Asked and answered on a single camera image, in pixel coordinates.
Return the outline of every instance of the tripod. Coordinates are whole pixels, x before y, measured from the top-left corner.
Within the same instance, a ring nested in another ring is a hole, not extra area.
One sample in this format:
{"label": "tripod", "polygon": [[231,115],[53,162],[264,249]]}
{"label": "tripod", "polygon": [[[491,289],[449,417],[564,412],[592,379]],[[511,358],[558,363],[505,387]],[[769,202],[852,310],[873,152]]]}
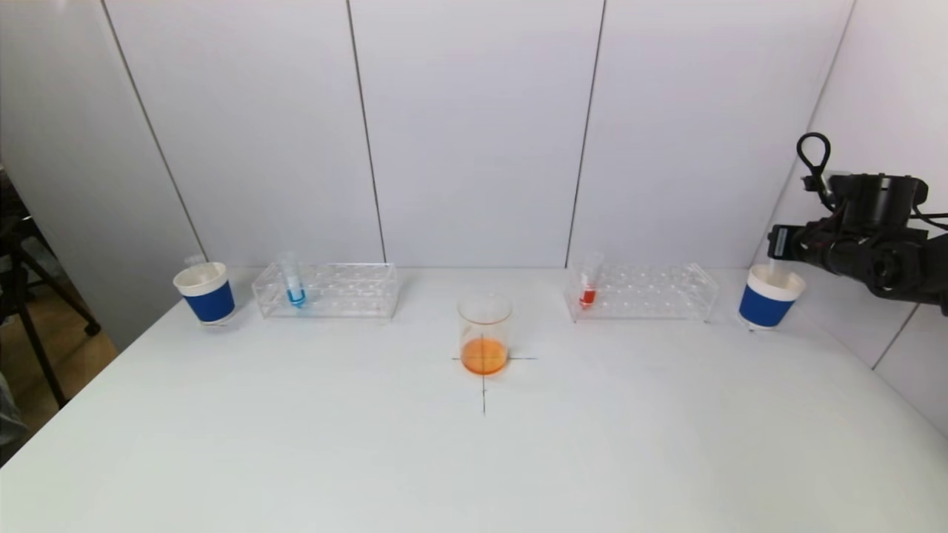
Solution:
{"label": "tripod", "polygon": [[15,311],[20,316],[20,321],[23,322],[23,328],[27,331],[29,343],[32,345],[33,352],[36,354],[36,358],[40,362],[40,367],[43,369],[46,382],[49,383],[49,388],[56,398],[56,403],[62,408],[69,400],[63,394],[63,388],[60,386],[59,380],[56,378],[56,373],[49,363],[46,350],[43,348],[43,343],[40,342],[40,336],[36,332],[36,326],[33,324],[33,320],[27,309],[27,289],[31,285],[36,284],[30,284],[28,282],[27,277],[29,273],[24,267],[24,264],[40,277],[42,281],[37,283],[49,285],[60,298],[68,303],[70,307],[88,322],[84,328],[86,335],[89,337],[97,335],[101,331],[101,326],[49,272],[46,272],[46,270],[40,266],[36,259],[23,249],[23,240],[30,235],[39,238],[46,248],[49,249],[46,239],[43,238],[31,217],[6,217],[3,219],[2,226],[0,226],[0,255],[9,255],[10,271],[0,275],[0,286],[3,288],[3,297],[0,299],[0,314],[6,317]]}

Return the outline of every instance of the paper cup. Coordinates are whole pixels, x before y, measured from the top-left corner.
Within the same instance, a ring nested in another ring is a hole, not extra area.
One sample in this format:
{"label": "paper cup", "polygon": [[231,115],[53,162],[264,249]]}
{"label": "paper cup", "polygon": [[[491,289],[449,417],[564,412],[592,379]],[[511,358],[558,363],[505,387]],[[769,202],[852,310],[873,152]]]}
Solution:
{"label": "paper cup", "polygon": [[740,300],[741,317],[761,329],[770,329],[779,324],[793,302],[807,288],[803,278],[792,272],[782,281],[782,285],[772,283],[767,265],[751,266],[744,297]]}
{"label": "paper cup", "polygon": [[203,323],[222,322],[234,311],[228,268],[223,263],[189,266],[174,276],[173,282]]}

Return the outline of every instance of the beaker with orange liquid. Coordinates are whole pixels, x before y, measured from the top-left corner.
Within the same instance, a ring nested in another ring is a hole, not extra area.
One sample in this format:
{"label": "beaker with orange liquid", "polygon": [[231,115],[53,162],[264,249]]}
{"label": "beaker with orange liquid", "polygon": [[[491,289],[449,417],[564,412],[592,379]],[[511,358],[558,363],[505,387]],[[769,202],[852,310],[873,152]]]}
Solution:
{"label": "beaker with orange liquid", "polygon": [[507,364],[507,319],[512,312],[510,301],[494,292],[478,292],[461,299],[461,363],[467,370],[489,376]]}

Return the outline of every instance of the test tube with blue liquid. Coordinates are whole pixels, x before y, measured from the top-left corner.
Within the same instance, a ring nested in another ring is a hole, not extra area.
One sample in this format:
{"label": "test tube with blue liquid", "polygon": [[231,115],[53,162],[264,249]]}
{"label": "test tube with blue liquid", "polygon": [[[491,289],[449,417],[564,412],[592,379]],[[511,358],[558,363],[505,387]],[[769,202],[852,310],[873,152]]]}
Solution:
{"label": "test tube with blue liquid", "polygon": [[306,303],[306,291],[302,286],[300,262],[297,261],[296,254],[291,251],[281,253],[277,256],[277,265],[280,266],[280,273],[283,276],[283,282],[286,284],[286,297],[291,305],[297,309],[302,309]]}

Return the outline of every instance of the white wall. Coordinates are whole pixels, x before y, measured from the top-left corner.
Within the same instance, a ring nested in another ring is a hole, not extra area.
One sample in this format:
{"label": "white wall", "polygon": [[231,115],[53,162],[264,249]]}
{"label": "white wall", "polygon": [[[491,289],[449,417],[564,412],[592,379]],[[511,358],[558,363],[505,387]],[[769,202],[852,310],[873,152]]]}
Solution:
{"label": "white wall", "polygon": [[118,349],[200,248],[98,2],[0,2],[0,153]]}
{"label": "white wall", "polygon": [[602,5],[352,1],[389,260],[562,267]]}
{"label": "white wall", "polygon": [[610,1],[571,258],[746,267],[850,7]]}
{"label": "white wall", "polygon": [[108,0],[208,256],[381,262],[343,0]]}
{"label": "white wall", "polygon": [[[922,210],[948,211],[946,65],[948,3],[859,0],[811,124],[832,142],[829,168],[920,177],[930,187]],[[800,164],[793,168],[772,223],[826,216],[816,195],[803,191],[805,173]],[[766,242],[757,260],[766,261]],[[794,267],[809,285],[799,305],[875,365],[914,305],[879,300],[863,285],[814,267]],[[942,382],[948,385],[948,375]]]}
{"label": "white wall", "polygon": [[948,436],[948,318],[922,305],[876,372]]}

